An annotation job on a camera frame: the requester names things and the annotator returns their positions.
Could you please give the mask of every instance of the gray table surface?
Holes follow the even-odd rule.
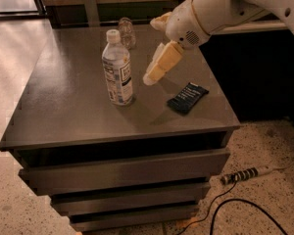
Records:
[[[0,150],[89,144],[228,131],[239,121],[198,48],[166,77],[146,86],[142,77],[164,34],[136,25],[130,50],[134,102],[113,105],[101,63],[110,27],[55,29],[12,116]],[[210,91],[187,116],[166,104],[188,82]]]

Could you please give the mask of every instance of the power cord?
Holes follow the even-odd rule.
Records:
[[[270,168],[267,168],[267,167],[266,167],[267,165],[266,165],[266,166],[262,166],[262,167],[264,167],[264,168],[260,167],[260,169],[264,169],[264,170],[261,170],[261,175],[268,174],[268,173],[267,173],[268,171],[269,171],[269,172],[272,172],[273,170],[285,170],[285,169],[287,169],[287,168],[289,168],[289,167],[291,167],[291,166],[293,166],[293,165],[294,165],[294,161],[293,161],[292,163],[290,163],[290,164],[289,164],[288,166],[286,166],[286,167],[270,167]],[[252,174],[252,176],[246,176],[247,178],[244,178],[245,175],[246,175],[246,173],[249,173],[249,175],[250,175],[251,173],[253,173],[253,174]],[[233,186],[232,186],[229,190],[225,191],[224,193],[219,194],[219,195],[217,195],[216,197],[214,197],[214,199],[211,201],[211,203],[210,203],[210,205],[209,205],[209,207],[208,207],[207,214],[206,214],[206,216],[205,216],[204,218],[199,219],[199,220],[196,220],[196,221],[193,221],[193,222],[187,224],[187,226],[185,226],[185,227],[183,228],[183,230],[180,231],[179,233],[177,233],[176,235],[180,235],[180,234],[184,233],[184,232],[186,231],[186,229],[187,229],[188,227],[190,227],[190,226],[191,226],[192,224],[194,224],[194,223],[199,223],[199,222],[203,222],[203,221],[205,221],[205,220],[207,219],[207,217],[209,216],[210,209],[211,209],[211,207],[212,207],[214,201],[215,201],[217,198],[219,198],[219,197],[221,197],[221,196],[224,196],[225,194],[229,193],[229,192],[230,192],[230,191],[236,186],[236,183],[237,183],[238,181],[241,181],[241,180],[247,180],[247,179],[249,179],[249,178],[251,178],[251,177],[258,176],[258,175],[259,175],[258,173],[259,173],[259,172],[258,172],[257,170],[256,170],[256,172],[255,172],[254,168],[251,168],[251,169],[247,169],[247,170],[244,170],[244,171],[238,171],[238,172],[233,173],[233,174],[230,174],[230,175],[226,175],[227,178],[225,178],[225,176],[223,176],[223,177],[221,178],[221,182],[222,182],[224,185],[229,184],[229,183],[233,183]],[[250,202],[250,201],[248,201],[248,200],[243,200],[243,199],[229,199],[229,200],[225,200],[224,202],[222,202],[222,203],[217,207],[217,209],[215,210],[214,215],[213,215],[212,224],[211,224],[211,230],[210,230],[210,234],[211,234],[211,235],[213,234],[213,231],[214,231],[215,219],[216,219],[216,215],[217,215],[219,209],[220,209],[223,205],[225,205],[226,203],[228,203],[228,202],[234,202],[234,201],[236,201],[236,202],[247,203],[247,204],[252,205],[253,207],[259,209],[262,213],[264,213],[269,219],[271,219],[271,220],[274,222],[274,224],[275,224],[275,225],[281,230],[281,232],[282,232],[283,234],[287,234],[287,233],[284,231],[284,229],[281,227],[281,225],[280,225],[276,220],[274,220],[274,218],[273,218],[270,214],[268,214],[264,209],[262,209],[261,207],[259,207],[257,204],[255,204],[255,203],[253,203],[253,202]]]

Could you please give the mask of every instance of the bottle label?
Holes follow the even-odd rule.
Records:
[[[130,61],[123,66],[103,60],[110,100],[118,105],[126,105],[133,93],[130,75]]]

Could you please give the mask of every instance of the black cable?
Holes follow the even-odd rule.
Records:
[[[229,203],[229,202],[234,202],[234,201],[237,201],[237,202],[243,202],[243,203],[247,203],[255,208],[257,208],[258,210],[262,211],[262,213],[264,213],[279,229],[280,231],[287,235],[286,231],[281,227],[281,225],[269,214],[267,213],[264,209],[262,209],[260,206],[256,205],[255,203],[253,202],[250,202],[248,200],[243,200],[243,199],[229,199],[229,200],[225,200],[223,201],[218,207],[217,209],[215,210],[214,212],[214,215],[213,215],[213,220],[212,220],[212,224],[211,224],[211,227],[210,227],[210,235],[213,235],[213,232],[214,232],[214,225],[215,225],[215,219],[216,219],[216,216],[217,216],[217,213],[219,211],[219,209],[225,205],[226,203]]]
[[[233,188],[234,188],[235,186],[236,186],[236,182],[233,184],[233,186],[232,186],[230,189],[228,189],[226,192],[223,192],[222,194],[217,195],[217,196],[216,196],[216,197],[210,202],[210,205],[209,205],[209,207],[208,207],[208,210],[207,210],[206,216],[205,216],[204,218],[199,219],[199,220],[196,220],[196,221],[193,221],[193,222],[187,224],[187,226],[184,227],[183,230],[180,231],[179,233],[177,233],[176,235],[180,235],[180,234],[184,233],[184,232],[186,231],[186,229],[187,229],[189,226],[191,226],[192,224],[194,224],[194,223],[199,223],[199,222],[203,222],[203,221],[205,221],[205,220],[207,219],[207,217],[209,216],[210,209],[212,208],[212,205],[213,205],[214,201],[215,201],[217,198],[219,198],[219,197],[221,197],[221,196],[223,196],[223,195],[229,193],[231,190],[233,190]]]

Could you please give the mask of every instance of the metal bracket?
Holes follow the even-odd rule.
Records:
[[[83,0],[90,27],[100,26],[98,7],[96,0]]]

